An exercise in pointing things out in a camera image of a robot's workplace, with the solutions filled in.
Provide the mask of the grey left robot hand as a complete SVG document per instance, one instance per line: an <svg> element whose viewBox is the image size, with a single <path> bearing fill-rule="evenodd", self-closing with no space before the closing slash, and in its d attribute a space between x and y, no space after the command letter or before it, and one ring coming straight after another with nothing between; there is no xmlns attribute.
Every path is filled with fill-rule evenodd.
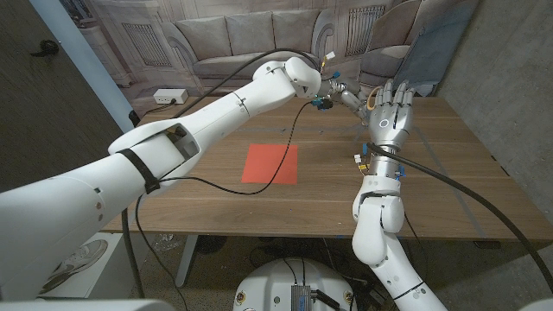
<svg viewBox="0 0 553 311"><path fill-rule="evenodd" d="M367 96L357 81L341 77L331 79L329 95L334 102L343 104L357 116L363 126L368 126L370 112L367 109Z"/></svg>

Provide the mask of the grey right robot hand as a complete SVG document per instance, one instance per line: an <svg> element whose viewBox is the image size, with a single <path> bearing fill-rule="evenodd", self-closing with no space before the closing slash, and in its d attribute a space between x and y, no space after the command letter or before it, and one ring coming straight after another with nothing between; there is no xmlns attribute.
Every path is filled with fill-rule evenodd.
<svg viewBox="0 0 553 311"><path fill-rule="evenodd" d="M392 93L393 80L376 89L373 105L369 105L371 141L381 147L399 151L407 141L413 124L414 89L404 80Z"/></svg>

